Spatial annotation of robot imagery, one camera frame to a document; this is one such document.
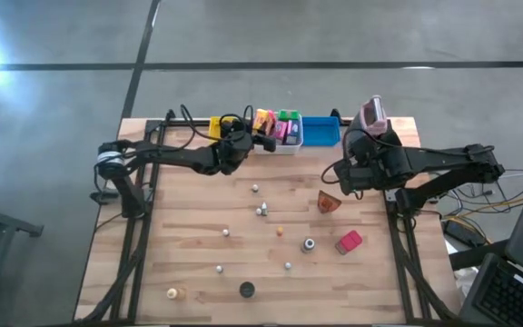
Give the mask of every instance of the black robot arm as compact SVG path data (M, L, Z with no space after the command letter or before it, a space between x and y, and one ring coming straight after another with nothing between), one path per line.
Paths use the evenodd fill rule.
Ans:
M254 144L274 152L275 140L264 135L252 135L246 129L229 132L226 138L209 146L185 149L157 145L148 141L119 140L104 143L98 148L98 174L112 181L122 197L123 217L139 218L145 214L143 189L134 185L130 174L145 164L169 164L193 169L196 173L231 174L247 158Z
M345 158L334 164L344 194L369 189L393 190L397 211L414 214L425 202L464 183L494 183L504 173L493 146L472 144L462 148L432 150L404 147L392 129L347 144ZM417 188L404 188L419 173L448 171Z

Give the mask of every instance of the black cap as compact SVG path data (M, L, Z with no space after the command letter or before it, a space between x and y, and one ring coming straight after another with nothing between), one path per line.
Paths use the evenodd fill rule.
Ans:
M242 295L242 297L248 299L248 298L251 298L254 293L255 293L255 286L253 286L252 283L244 282L240 286L240 294Z

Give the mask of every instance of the wooden table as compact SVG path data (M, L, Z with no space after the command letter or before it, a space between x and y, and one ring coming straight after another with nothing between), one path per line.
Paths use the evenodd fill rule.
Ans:
M145 120L123 120L119 138L142 139ZM413 118L391 120L405 145L419 146ZM165 142L180 145L189 135L188 127L170 127ZM208 143L195 138L192 146ZM137 323L404 322L381 193L366 192L357 201L344 196L337 184L321 182L321 172L340 156L338 146L302 147L295 156L251 154L230 176L203 176L162 165ZM418 176L410 185L426 178ZM251 191L253 184L259 185L258 193ZM342 199L342 206L320 214L319 190ZM267 217L255 214L263 202L268 204ZM120 204L103 207L98 223L120 210ZM423 272L438 296L458 312L438 217L424 213L417 221ZM278 226L283 227L282 237L276 236ZM117 219L96 233L76 318L89 313L114 281L124 227L124 219ZM231 236L223 237L223 229ZM358 231L364 242L342 256L334 244L350 230ZM304 254L301 243L306 237L316 241L316 249ZM292 264L289 271L283 267L286 262ZM222 274L215 271L218 264ZM256 287L248 300L238 292L246 281ZM171 287L184 288L186 299L168 300ZM410 289L418 312L412 280ZM129 291L125 290L124 313Z

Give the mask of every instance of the gray floor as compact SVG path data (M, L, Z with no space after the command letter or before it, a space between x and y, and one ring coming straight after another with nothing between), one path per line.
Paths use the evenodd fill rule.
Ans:
M0 64L133 63L150 0L0 1ZM163 0L147 62L523 60L517 0ZM69 322L97 206L96 147L116 135L132 71L0 72L0 212L44 223L18 234L0 278L0 325ZM414 116L423 145L494 144L523 168L523 68L144 72L134 117L186 104L354 115L380 94ZM523 176L502 180L508 195ZM453 203L441 204L443 212ZM479 216L494 240L517 213Z

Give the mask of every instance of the red block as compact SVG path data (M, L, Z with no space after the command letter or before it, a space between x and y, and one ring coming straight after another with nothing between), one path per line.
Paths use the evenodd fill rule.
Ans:
M362 243L362 237L356 231L350 231L334 245L340 254L346 254L354 250Z

